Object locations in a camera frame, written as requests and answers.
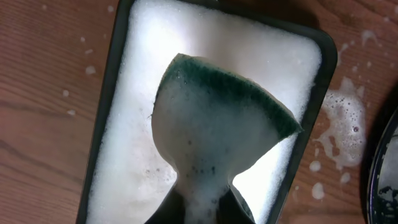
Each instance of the soap foam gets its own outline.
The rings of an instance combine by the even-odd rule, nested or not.
[[[324,198],[324,196],[325,192],[323,191],[323,185],[321,183],[316,183],[312,187],[312,197],[317,200],[321,200]]]
[[[351,175],[349,174],[349,172],[345,172],[343,175],[341,175],[340,183],[347,184],[350,179],[351,179]]]
[[[310,170],[312,172],[318,172],[321,169],[321,162],[319,161],[312,161],[310,164]]]
[[[317,44],[302,36],[178,1],[136,1],[91,186],[88,224],[144,223],[173,186],[177,175],[154,146],[150,115],[160,79],[178,53],[208,58],[252,79],[298,121],[321,62]],[[256,223],[269,215],[295,138],[278,143],[233,181]]]
[[[364,88],[355,89],[353,82],[343,77],[339,90],[328,90],[323,100],[330,127],[318,139],[322,143],[325,154],[336,162],[337,169],[344,166],[357,166],[362,159],[366,144],[365,108],[361,101]],[[340,150],[333,155],[333,142]]]

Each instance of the soap suds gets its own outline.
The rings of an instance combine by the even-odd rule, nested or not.
[[[85,51],[85,54],[91,54],[91,53],[93,53],[93,49],[88,49]]]
[[[312,172],[318,172],[321,169],[321,163],[319,161],[312,161],[310,164],[310,170]]]
[[[76,111],[75,111],[75,110],[68,110],[67,113],[68,113],[70,116],[75,116],[75,115],[76,115]]]
[[[349,174],[349,172],[345,172],[340,178],[340,183],[347,184],[350,179],[351,179],[351,175]]]
[[[368,41],[369,38],[370,38],[370,39],[373,39],[374,42],[375,42],[378,46],[380,46],[380,44],[379,44],[378,41],[377,41],[376,35],[375,35],[374,32],[371,31],[371,30],[364,30],[364,31],[362,31],[361,37],[362,37],[362,46],[363,46],[363,47],[365,46],[365,44],[366,44],[366,42]]]
[[[339,90],[328,90],[322,104],[330,120],[330,127],[318,139],[325,154],[336,162],[336,167],[357,166],[366,144],[365,108],[361,101],[364,90],[355,89],[353,82],[344,77]],[[333,155],[333,148],[339,150]]]
[[[86,68],[86,75],[92,75],[95,73],[95,67],[90,65]]]
[[[343,43],[343,46],[341,46],[341,49],[337,52],[337,66],[341,65],[341,55],[348,47],[349,45],[347,43]]]
[[[148,117],[162,75],[177,53],[206,57],[252,79],[298,121],[321,61],[310,39],[179,1],[137,0],[129,24],[87,224],[144,223],[173,186],[177,174],[157,152]],[[294,142],[295,136],[280,142],[233,180],[257,223],[267,220]]]
[[[312,197],[317,199],[317,200],[321,200],[323,199],[325,196],[325,193],[323,191],[323,185],[321,183],[316,183],[313,187],[312,187]]]
[[[356,90],[356,94],[360,97],[363,98],[365,94],[365,86],[361,86]]]
[[[108,6],[108,12],[113,12],[113,6]]]
[[[299,202],[299,199],[297,198],[297,191],[298,191],[298,190],[299,190],[299,187],[296,186],[296,187],[294,188],[294,191],[292,192],[293,200],[294,200],[295,203]]]
[[[69,91],[68,91],[68,90],[63,90],[63,91],[62,91],[62,95],[63,95],[64,97],[68,97],[68,96],[69,96]]]

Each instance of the green scouring pad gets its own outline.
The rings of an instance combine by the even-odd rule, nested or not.
[[[237,202],[233,196],[223,199],[234,195],[233,178],[301,130],[292,113],[253,81],[203,58],[178,54],[156,94],[152,135],[160,155],[178,173],[169,195],[183,198],[184,209],[178,206],[182,213],[177,212],[183,214],[180,222],[250,223],[239,212],[228,218],[228,210],[240,207],[230,203]],[[170,203],[166,198],[159,210],[171,209]],[[151,220],[161,220],[160,214],[166,213],[170,218],[172,212],[158,211]]]

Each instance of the brown wooden surface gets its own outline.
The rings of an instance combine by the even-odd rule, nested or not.
[[[267,7],[267,1],[240,0],[257,11],[275,9],[271,11],[282,18],[295,13],[304,18],[297,12],[305,9],[338,49],[355,41],[344,51],[330,88],[338,88],[344,76],[357,87],[365,86],[369,132],[381,102],[398,81],[398,0],[296,0],[273,7]],[[115,16],[108,6],[116,8],[117,3],[0,0],[0,223],[75,221]],[[375,32],[382,47],[372,40],[361,45],[365,29]],[[88,49],[93,53],[86,55]],[[86,75],[90,65],[96,73]],[[63,90],[69,91],[68,97]],[[321,112],[311,138],[327,127]],[[316,147],[321,149],[322,169],[313,173],[308,167]],[[351,174],[345,185],[322,146],[310,140],[280,223],[364,223],[359,167],[343,172]],[[323,200],[311,195],[317,182],[324,185]]]

